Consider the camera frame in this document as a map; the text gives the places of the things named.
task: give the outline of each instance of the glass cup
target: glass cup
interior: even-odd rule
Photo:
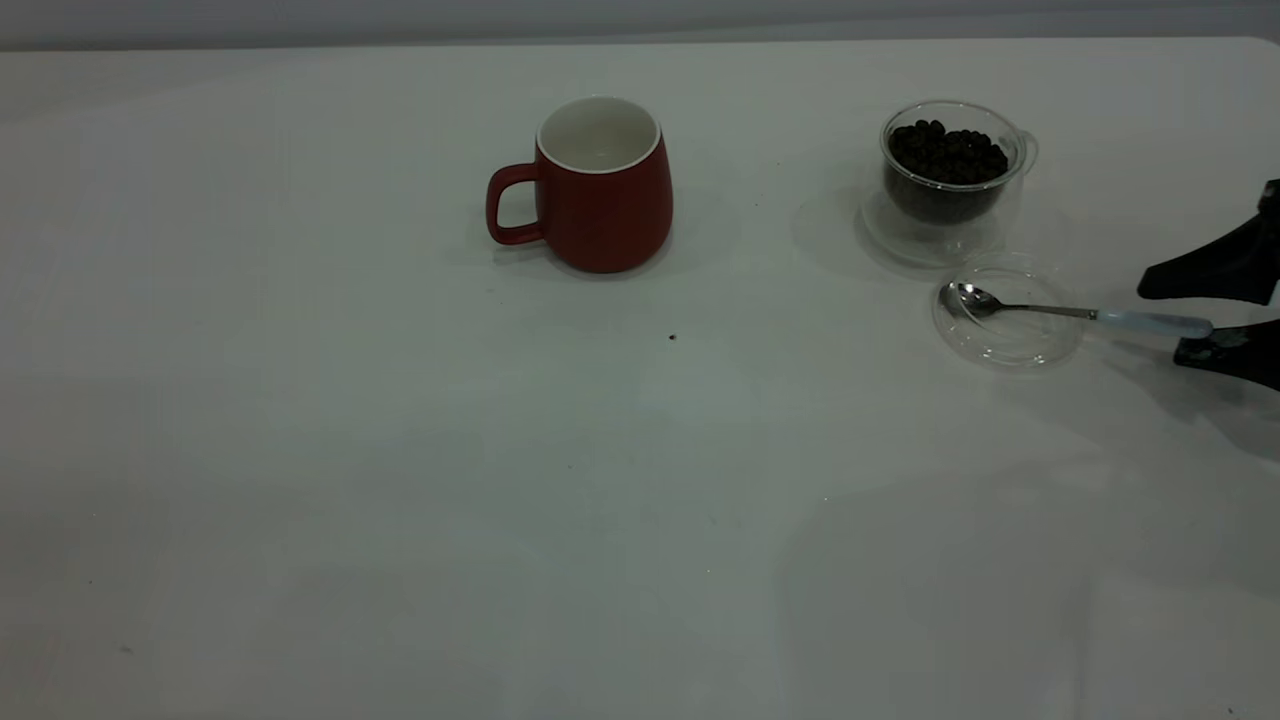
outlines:
[[[984,133],[1009,158],[998,178],[951,184],[913,173],[890,151],[893,131],[918,120],[941,122],[950,131]],[[914,265],[960,265],[998,247],[1018,217],[1023,176],[1039,145],[995,110],[959,100],[916,102],[881,129],[883,163],[876,164],[861,213],[872,236],[892,255]]]

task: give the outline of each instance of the red mug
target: red mug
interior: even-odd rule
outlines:
[[[502,245],[545,240],[566,263],[591,273],[644,264],[671,232],[671,167],[662,128],[644,108],[591,96],[562,105],[538,128],[532,163],[493,174],[485,199],[489,234]],[[535,183],[538,222],[498,224],[498,200]]]

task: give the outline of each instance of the coffee bean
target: coffee bean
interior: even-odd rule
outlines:
[[[940,120],[916,120],[895,128],[890,155],[909,173],[945,184],[983,184],[1009,172],[1009,156],[986,133],[947,131]],[[956,224],[980,217],[1004,187],[969,192],[932,188],[886,165],[890,196],[908,215],[932,224]]]

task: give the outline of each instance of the mug handle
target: mug handle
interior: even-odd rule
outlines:
[[[1036,164],[1036,159],[1039,158],[1039,141],[1024,129],[1018,131],[1018,135],[1023,137],[1023,145],[1027,146],[1027,160],[1023,161],[1023,174],[1025,176]]]
[[[498,201],[508,187],[521,182],[534,182],[538,179],[538,168],[532,163],[508,165],[489,178],[489,193],[484,201],[484,219],[489,225],[489,234],[502,245],[524,245],[543,238],[543,231],[538,223],[529,223],[515,228],[504,228],[498,224]]]

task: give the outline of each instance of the metal spoon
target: metal spoon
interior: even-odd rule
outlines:
[[[1047,305],[1005,305],[995,295],[970,283],[950,283],[940,292],[942,305],[952,314],[969,311],[974,318],[989,318],[1005,310],[1047,313],[1083,320],[1096,320],[1105,325],[1174,337],[1204,338],[1212,334],[1213,323],[1203,318],[1161,315],[1157,313],[1129,313],[1125,310],[1087,310],[1082,307],[1052,307]]]

